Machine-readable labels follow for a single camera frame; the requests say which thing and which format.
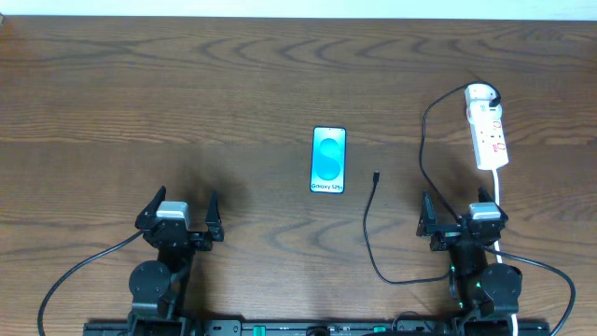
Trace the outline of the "white power strip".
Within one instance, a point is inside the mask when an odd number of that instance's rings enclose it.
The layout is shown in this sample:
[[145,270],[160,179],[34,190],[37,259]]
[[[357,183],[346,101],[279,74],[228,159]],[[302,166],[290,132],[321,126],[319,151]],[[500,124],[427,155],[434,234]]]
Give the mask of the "white power strip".
[[502,125],[502,106],[474,100],[466,109],[477,168],[497,170],[508,164],[507,145]]

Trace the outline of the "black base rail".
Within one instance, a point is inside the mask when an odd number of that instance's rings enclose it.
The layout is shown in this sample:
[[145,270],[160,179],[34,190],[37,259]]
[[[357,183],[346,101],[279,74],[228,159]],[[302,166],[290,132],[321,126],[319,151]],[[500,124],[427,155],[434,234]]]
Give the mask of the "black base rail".
[[241,322],[205,320],[200,322],[90,322],[84,336],[192,335],[192,336],[357,336],[357,335],[510,335],[503,321],[468,322],[461,331],[446,323],[425,322],[414,318],[396,322]]

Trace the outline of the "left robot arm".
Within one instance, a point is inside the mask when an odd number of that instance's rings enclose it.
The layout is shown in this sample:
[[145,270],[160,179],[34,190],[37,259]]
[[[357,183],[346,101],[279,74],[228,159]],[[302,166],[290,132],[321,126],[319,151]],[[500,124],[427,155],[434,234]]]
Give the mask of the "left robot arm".
[[225,237],[217,194],[214,192],[209,202],[206,231],[191,231],[188,204],[167,201],[165,196],[162,187],[135,220],[135,228],[158,250],[158,256],[132,271],[132,309],[126,335],[203,334],[201,323],[185,316],[183,308],[195,254],[212,250],[213,243]]

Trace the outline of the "blue Galaxy smartphone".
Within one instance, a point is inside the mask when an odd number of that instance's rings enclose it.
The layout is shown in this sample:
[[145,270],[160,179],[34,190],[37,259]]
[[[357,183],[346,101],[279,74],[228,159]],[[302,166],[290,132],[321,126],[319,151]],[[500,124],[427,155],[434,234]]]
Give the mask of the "blue Galaxy smartphone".
[[345,128],[317,126],[312,134],[310,191],[342,194],[345,187],[347,132]]

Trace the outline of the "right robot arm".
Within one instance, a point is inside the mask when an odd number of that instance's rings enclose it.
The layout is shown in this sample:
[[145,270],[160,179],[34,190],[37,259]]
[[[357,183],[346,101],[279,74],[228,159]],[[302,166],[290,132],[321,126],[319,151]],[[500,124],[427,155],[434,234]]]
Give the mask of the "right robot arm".
[[430,194],[423,193],[416,234],[430,239],[432,251],[450,255],[451,294],[463,309],[451,322],[458,335],[520,333],[516,314],[521,271],[503,262],[490,263],[486,256],[486,250],[501,238],[507,221],[507,214],[484,188],[479,189],[479,200],[454,224],[440,224]]

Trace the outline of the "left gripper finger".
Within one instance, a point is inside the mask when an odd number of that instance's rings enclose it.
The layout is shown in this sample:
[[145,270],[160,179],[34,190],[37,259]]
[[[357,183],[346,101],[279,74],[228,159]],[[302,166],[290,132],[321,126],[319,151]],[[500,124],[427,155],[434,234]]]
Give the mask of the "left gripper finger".
[[205,224],[208,227],[208,231],[211,233],[222,233],[222,220],[218,210],[217,192],[212,193],[208,211],[205,217]]
[[154,198],[137,216],[134,223],[136,229],[151,230],[160,221],[157,212],[160,204],[165,200],[165,196],[166,188],[161,186]]

